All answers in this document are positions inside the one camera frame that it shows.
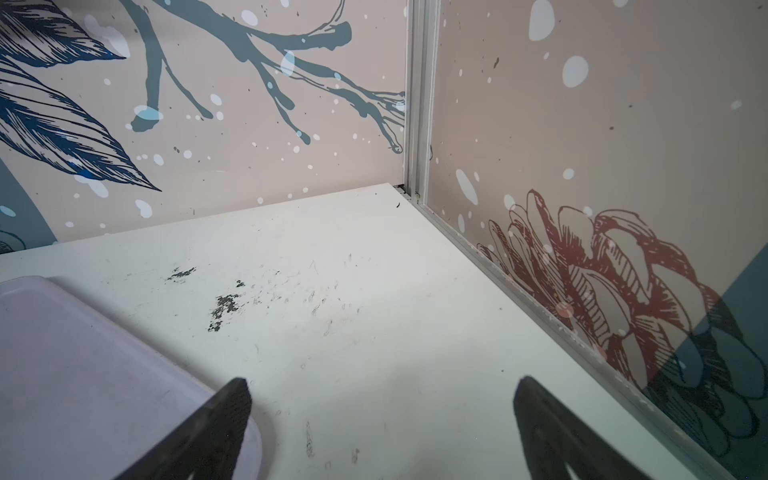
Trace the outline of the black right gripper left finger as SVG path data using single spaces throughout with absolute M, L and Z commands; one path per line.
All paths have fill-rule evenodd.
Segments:
M 117 478 L 231 479 L 251 408 L 246 380 L 230 380 Z

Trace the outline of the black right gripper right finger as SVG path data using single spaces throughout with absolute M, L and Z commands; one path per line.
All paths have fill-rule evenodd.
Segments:
M 649 480 L 533 377 L 518 383 L 513 409 L 532 479 Z

